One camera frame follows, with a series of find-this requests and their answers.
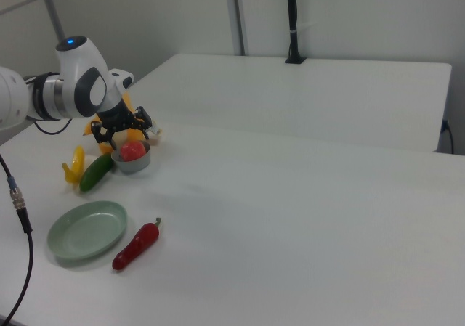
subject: white tabletop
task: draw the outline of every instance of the white tabletop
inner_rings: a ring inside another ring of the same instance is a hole
[[[432,152],[451,66],[179,54],[133,92],[158,119]]]
[[[142,95],[143,83],[133,103],[151,114],[158,108]],[[153,162],[132,176],[115,171],[82,195],[65,184],[61,162],[77,144],[97,155],[92,137],[81,135],[85,123],[72,122],[60,136],[32,126],[0,147],[25,194],[36,248],[17,321],[429,326],[465,319],[461,156],[158,119],[164,136],[152,148]],[[28,250],[2,189],[6,314]],[[46,244],[49,228],[92,200],[127,209],[124,237],[97,259],[57,261]],[[116,253],[159,216],[160,240],[122,273],[112,272]]]

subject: red tomato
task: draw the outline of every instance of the red tomato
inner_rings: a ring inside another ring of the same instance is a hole
[[[141,141],[132,141],[123,144],[120,155],[124,161],[133,161],[145,155],[145,147]]]

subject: green cucumber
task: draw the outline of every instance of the green cucumber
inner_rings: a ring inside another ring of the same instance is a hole
[[[105,153],[99,156],[92,164],[89,165],[82,175],[79,189],[82,192],[91,190],[103,176],[113,167],[113,159],[110,153]]]

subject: metal bowl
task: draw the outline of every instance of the metal bowl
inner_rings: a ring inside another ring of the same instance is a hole
[[[145,155],[139,159],[132,161],[124,161],[120,156],[120,148],[114,150],[111,153],[111,158],[115,162],[116,166],[123,172],[131,173],[137,172],[146,168],[150,164],[150,145],[147,141],[141,141],[145,148]]]

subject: green plate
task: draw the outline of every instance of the green plate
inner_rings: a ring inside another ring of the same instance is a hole
[[[123,206],[94,201],[74,208],[52,226],[47,244],[56,257],[89,258],[110,248],[123,235],[127,215]]]

